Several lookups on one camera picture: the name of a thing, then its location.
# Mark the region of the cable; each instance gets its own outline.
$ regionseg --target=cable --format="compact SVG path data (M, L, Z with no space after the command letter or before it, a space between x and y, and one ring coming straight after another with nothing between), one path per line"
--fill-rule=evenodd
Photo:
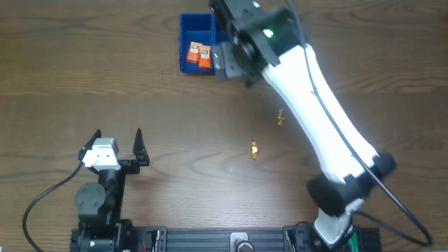
M402 238L413 242L415 244L421 245L421 246L432 246L433 245L433 238L431 237L431 234L428 232L428 230L423 226L423 224L420 223L420 221L415 218L415 216L406 208L406 206L400 202L400 200L398 200L398 198L381 182L381 180L375 176L375 174L373 173L372 170L370 170L370 168L364 163L364 161L361 159L361 157L359 156L359 154L357 154L357 152L354 150L353 146L351 146L351 144L349 143L349 141L347 140L347 138L344 136L344 133L342 133L341 129L339 128L339 126L337 126L337 123L335 122L335 119L331 116L330 112L328 111L326 105L323 103L321 96L319 95L319 92L317 90L316 85L314 84L313 81L313 77L312 77L312 73L311 73L311 69L309 68L309 62L308 62L308 56L307 56L307 42L305 41L305 31L303 28L303 24L302 21L296 11L295 5L292 2L292 0L286 0L287 4L289 5L289 8L291 10L291 12L293 13L294 19L295 19L295 23L297 25L297 29L299 31L299 36L300 36L300 42L301 42L301 46L303 47L304 50L304 56L305 56L305 62L307 63L307 70L308 70L308 75L309 75L309 79L311 81L311 85L313 87L313 91L314 94L316 95L316 98L318 99L319 103L322 106L322 109L325 111L325 114L328 116L328 119L330 119L330 122L333 124L333 127L336 129L337 133L339 134L339 136L341 137L341 139L343 140L343 142L345 143L345 145L347 146L347 148L350 150L351 154L355 157L355 159L359 162L359 164L361 165L361 167L375 180L376 184L381 187L381 189L387 194L387 196L389 196L389 198L391 198L391 200L403 211L403 213L405 213L405 215L420 229L420 231L425 235L426 239L428 240L427 242L424 241L419 241L417 239L411 238L410 236L406 235L405 233L399 231L396 228L392 228L390 225L385 225L385 223L381 222L380 220L377 220L376 218L363 213L363 212L357 212L357 214L362 215L366 218L369 218L371 221L374 221L376 223L378 223L380 226L394 232L395 234L397 234L398 236L401 236Z
M27 207L27 210L23 214L23 219L22 219L23 233L24 233L25 237L27 238L28 242L31 244L31 246L33 246L34 249L36 249L36 251L43 252L42 248L39 248L39 246L37 246L36 242L34 242L33 239L29 236L28 229L27 229L27 218L28 218L29 212L34 207L34 205L39 200L41 200L43 197L45 197L48 193L51 193L52 191L56 190L58 187L64 185L67 181L72 179L79 172L79 170L81 169L82 166L83 166L83 163L80 162L78 167L75 169L75 171L70 176L68 176L63 181L57 183L56 185L52 186L51 188L49 188L45 192L42 192L36 199L33 200L33 202L31 202L31 204Z

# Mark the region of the blue bin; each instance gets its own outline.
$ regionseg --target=blue bin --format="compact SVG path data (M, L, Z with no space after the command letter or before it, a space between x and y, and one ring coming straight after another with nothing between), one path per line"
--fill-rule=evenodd
M179 65L181 71L189 74L213 74L215 72L213 63L211 64L211 70L208 70L200 69L197 63L187 62L188 50L192 41L204 46L228 41L224 31L216 22L215 15L210 13L182 13L179 34Z

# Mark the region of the orange box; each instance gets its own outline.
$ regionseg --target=orange box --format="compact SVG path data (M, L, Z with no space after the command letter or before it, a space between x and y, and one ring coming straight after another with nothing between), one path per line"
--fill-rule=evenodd
M207 45L201 45L199 54L199 68L211 69L211 47Z
M188 51L187 61L197 63L199 59L200 48L202 44L197 42L191 42L190 49Z

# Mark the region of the brown wooden surface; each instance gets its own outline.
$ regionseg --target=brown wooden surface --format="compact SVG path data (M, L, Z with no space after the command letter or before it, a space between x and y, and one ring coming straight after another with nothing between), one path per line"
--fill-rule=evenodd
M395 155L388 186L431 231L434 249L448 249L448 2L297 5L347 114L377 150ZM316 217L305 185L319 166L279 95L266 83L247 90L179 71L179 14L208 11L205 0L0 3L4 251L32 250L25 208L74 170L97 128L117 139L121 157L143 130L151 166L128 177L122 209L137 225L281 227ZM29 230L45 251L67 251L74 197L88 181L95 175L83 169L32 210ZM364 210L421 237L380 190ZM381 233L385 251L421 249Z

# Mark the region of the blue tray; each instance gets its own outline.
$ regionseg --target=blue tray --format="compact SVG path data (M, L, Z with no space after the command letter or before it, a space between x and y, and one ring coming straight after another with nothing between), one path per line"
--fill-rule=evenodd
M210 13L182 13L179 35L179 65L181 71L189 74L214 73L215 66L213 63L211 64L211 70L208 70L200 69L197 63L187 62L191 41L201 43L204 46L228 41L224 31L217 23L215 15Z

